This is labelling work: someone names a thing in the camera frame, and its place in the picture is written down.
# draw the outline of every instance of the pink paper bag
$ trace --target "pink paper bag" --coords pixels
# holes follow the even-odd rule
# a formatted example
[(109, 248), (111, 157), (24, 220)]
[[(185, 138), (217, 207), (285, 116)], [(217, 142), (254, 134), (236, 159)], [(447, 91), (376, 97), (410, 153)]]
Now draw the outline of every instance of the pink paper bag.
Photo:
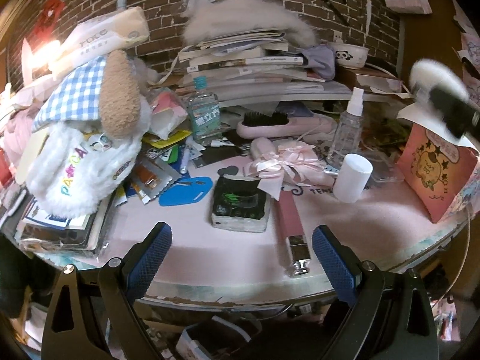
[(458, 212), (480, 190), (480, 163), (471, 148), (447, 142), (414, 124), (397, 165), (433, 223)]

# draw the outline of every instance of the brick wall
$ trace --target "brick wall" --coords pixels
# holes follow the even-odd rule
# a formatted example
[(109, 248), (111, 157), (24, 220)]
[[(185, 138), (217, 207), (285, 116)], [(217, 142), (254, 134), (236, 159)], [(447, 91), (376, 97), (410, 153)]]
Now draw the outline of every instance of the brick wall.
[[(91, 17), (112, 12), (116, 9), (116, 0), (63, 0), (66, 7), (61, 14), (53, 36), (64, 41), (75, 25)], [(175, 12), (176, 3), (181, 0), (127, 0), (129, 7), (136, 5), (145, 10), (150, 27), (150, 39), (147, 43), (129, 50), (129, 53), (141, 56), (148, 65), (164, 71), (170, 66), (182, 46), (180, 35), (185, 19)], [(333, 11), (321, 0), (279, 0), (285, 8), (298, 12), (318, 33), (320, 39), (332, 40), (333, 31), (343, 33), (347, 43), (365, 45), (370, 55), (381, 57), (396, 63), (399, 38), (398, 15), (385, 8), (383, 0), (371, 0), (373, 16), (369, 36), (364, 41), (367, 0), (331, 0), (339, 12), (347, 18), (350, 27), (341, 24)], [(20, 52), (24, 37), (32, 49), (39, 47), (38, 40), (32, 35), (32, 29), (45, 0), (29, 0), (15, 24), (9, 42), (9, 74), (13, 88), (21, 87)]]

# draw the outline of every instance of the pink desk mat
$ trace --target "pink desk mat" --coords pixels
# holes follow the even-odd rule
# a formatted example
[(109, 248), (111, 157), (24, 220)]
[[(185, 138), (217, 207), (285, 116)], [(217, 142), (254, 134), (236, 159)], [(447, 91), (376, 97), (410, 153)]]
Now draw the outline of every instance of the pink desk mat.
[[(248, 157), (236, 157), (192, 168), (190, 174), (209, 176), (215, 181), (219, 168), (236, 165), (242, 171), (248, 161)], [(303, 194), (295, 197), (308, 242), (313, 230), (326, 224), (360, 259), (372, 260), (383, 269), (420, 254), (465, 220), (458, 214), (434, 225), (421, 200), (403, 182), (372, 187), (355, 204), (340, 203), (323, 190), (305, 187)], [(289, 260), (284, 242), (275, 232), (273, 213), (265, 233), (217, 229), (210, 225), (211, 198), (212, 192), (196, 204), (161, 207), (158, 201), (143, 205), (132, 197), (118, 208), (109, 248), (96, 261), (82, 261), (101, 266), (112, 257), (123, 256), (157, 222), (166, 222), (172, 228), (173, 243), (147, 293), (151, 298), (214, 302), (222, 297), (221, 302), (252, 299), (255, 303), (261, 298), (258, 293), (275, 288), (276, 295), (258, 302), (280, 300), (283, 296), (301, 298), (331, 289), (313, 251), (309, 274), (296, 279), (285, 275)], [(277, 299), (281, 292), (284, 295)]]

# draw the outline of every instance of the white bowl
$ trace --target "white bowl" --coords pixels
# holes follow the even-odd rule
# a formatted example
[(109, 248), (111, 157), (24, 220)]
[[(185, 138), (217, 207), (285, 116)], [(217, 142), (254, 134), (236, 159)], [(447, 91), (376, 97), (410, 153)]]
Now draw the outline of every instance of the white bowl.
[(367, 62), (368, 51), (366, 47), (346, 43), (328, 43), (335, 51), (335, 61), (346, 68), (361, 69)]

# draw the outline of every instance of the blue gingham cloth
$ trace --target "blue gingham cloth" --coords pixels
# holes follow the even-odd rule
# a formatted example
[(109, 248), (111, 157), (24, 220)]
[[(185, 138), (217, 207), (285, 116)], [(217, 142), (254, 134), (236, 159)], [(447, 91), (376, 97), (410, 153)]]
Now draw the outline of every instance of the blue gingham cloth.
[(98, 100), (107, 57), (101, 55), (76, 68), (43, 104), (32, 132), (50, 123), (67, 120), (99, 120)]

